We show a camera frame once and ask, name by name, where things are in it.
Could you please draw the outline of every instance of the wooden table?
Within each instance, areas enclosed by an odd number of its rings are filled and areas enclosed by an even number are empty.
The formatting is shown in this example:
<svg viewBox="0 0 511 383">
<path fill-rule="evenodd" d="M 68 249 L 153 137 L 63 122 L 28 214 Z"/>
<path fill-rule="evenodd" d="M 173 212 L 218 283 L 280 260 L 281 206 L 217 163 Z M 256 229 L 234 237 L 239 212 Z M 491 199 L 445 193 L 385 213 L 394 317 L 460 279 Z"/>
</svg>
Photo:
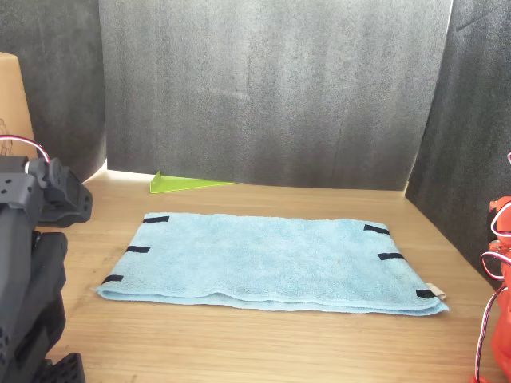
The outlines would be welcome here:
<svg viewBox="0 0 511 383">
<path fill-rule="evenodd" d="M 88 383 L 466 383 L 473 373 L 481 315 L 493 291 L 402 192 L 237 184 L 150 195 L 148 182 L 107 173 L 86 185 L 93 216 L 64 230 L 67 326 L 50 356 L 80 352 Z M 100 298 L 93 288 L 151 211 L 384 223 L 422 279 L 447 293 L 450 312 L 415 318 Z M 481 365 L 491 383 L 506 381 L 489 347 L 497 314 L 496 307 Z"/>
</svg>

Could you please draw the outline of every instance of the folded towel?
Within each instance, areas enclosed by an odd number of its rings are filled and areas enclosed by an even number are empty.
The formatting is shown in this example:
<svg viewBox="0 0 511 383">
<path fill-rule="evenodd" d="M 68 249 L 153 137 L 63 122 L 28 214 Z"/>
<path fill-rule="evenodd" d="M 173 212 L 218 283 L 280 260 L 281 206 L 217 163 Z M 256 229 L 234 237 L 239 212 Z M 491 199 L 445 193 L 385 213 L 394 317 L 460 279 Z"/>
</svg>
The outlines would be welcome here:
<svg viewBox="0 0 511 383">
<path fill-rule="evenodd" d="M 385 225 L 150 213 L 103 298 L 261 310 L 436 314 L 448 310 Z"/>
</svg>

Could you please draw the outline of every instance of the cardboard box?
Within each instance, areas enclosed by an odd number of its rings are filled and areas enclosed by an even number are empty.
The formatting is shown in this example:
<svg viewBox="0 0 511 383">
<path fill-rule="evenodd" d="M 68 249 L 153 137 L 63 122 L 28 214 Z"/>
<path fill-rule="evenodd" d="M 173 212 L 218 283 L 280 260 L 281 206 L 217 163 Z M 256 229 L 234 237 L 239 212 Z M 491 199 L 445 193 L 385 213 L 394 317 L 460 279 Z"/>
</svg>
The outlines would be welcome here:
<svg viewBox="0 0 511 383">
<path fill-rule="evenodd" d="M 34 139 L 18 58 L 0 52 L 0 134 Z M 36 149 L 22 142 L 0 140 L 0 155 L 37 157 Z"/>
</svg>

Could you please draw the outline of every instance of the red and white wire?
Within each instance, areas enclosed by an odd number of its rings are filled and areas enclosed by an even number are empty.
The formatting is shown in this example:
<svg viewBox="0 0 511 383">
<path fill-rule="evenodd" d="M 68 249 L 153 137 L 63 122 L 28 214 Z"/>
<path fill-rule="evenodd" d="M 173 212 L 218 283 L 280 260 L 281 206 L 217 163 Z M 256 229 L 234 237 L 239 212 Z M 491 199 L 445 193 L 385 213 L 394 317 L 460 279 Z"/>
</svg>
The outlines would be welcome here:
<svg viewBox="0 0 511 383">
<path fill-rule="evenodd" d="M 488 270 L 488 267 L 486 267 L 486 264 L 485 264 L 485 257 L 496 258 L 508 266 L 511 266 L 511 259 L 506 257 L 505 255 L 496 253 L 494 251 L 487 251 L 481 255 L 481 263 L 482 263 L 483 268 L 486 271 L 486 274 L 488 274 L 491 279 L 495 279 L 497 281 L 503 281 L 504 280 L 503 276 L 495 275 Z M 475 375 L 476 375 L 477 383 L 479 383 L 479 366 L 481 364 L 482 342 L 485 340 L 489 312 L 491 311 L 492 305 L 495 302 L 495 299 L 497 299 L 497 296 L 502 291 L 505 291 L 505 290 L 508 290 L 508 287 L 505 285 L 502 285 L 497 291 L 495 291 L 495 294 L 492 295 L 492 298 L 490 298 L 488 303 L 486 304 L 485 312 L 482 315 L 481 332 L 479 333 L 479 340 L 477 341 L 476 364 L 475 364 Z"/>
<path fill-rule="evenodd" d="M 29 140 L 28 138 L 15 136 L 14 134 L 2 134 L 2 135 L 0 135 L 0 140 L 20 141 L 20 142 L 24 142 L 25 144 L 32 145 L 42 154 L 42 156 L 44 157 L 46 162 L 50 161 L 50 156 L 48 156 L 48 153 L 45 152 L 45 149 L 43 149 L 42 146 L 40 144 L 38 144 L 37 142 Z"/>
<path fill-rule="evenodd" d="M 506 205 L 504 205 L 502 207 L 502 209 L 497 212 L 497 214 L 495 215 L 495 218 L 493 218 L 493 221 L 492 221 L 492 224 L 490 225 L 490 228 L 492 229 L 492 232 L 495 235 L 500 235 L 501 237 L 511 237 L 511 232 L 509 232 L 509 231 L 499 231 L 496 228 L 498 217 L 500 217 L 502 215 L 502 213 L 505 211 L 505 209 L 508 209 L 510 207 L 511 207 L 511 201 L 509 201 Z"/>
</svg>

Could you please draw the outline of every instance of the gray curtain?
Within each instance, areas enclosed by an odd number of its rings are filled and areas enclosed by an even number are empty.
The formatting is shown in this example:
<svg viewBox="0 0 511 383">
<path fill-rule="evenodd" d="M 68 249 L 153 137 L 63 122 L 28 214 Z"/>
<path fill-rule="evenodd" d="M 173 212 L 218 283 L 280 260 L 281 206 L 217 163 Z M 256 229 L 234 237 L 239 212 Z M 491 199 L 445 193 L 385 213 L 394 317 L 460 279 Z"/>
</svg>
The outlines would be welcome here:
<svg viewBox="0 0 511 383">
<path fill-rule="evenodd" d="M 438 87 L 406 190 L 481 273 L 489 201 L 511 193 L 505 158 L 511 151 L 510 4 L 455 0 Z"/>
<path fill-rule="evenodd" d="M 18 56 L 34 137 L 80 178 L 104 162 L 97 0 L 3 0 L 0 51 Z"/>
<path fill-rule="evenodd" d="M 109 167 L 403 189 L 450 0 L 100 0 Z"/>
</svg>

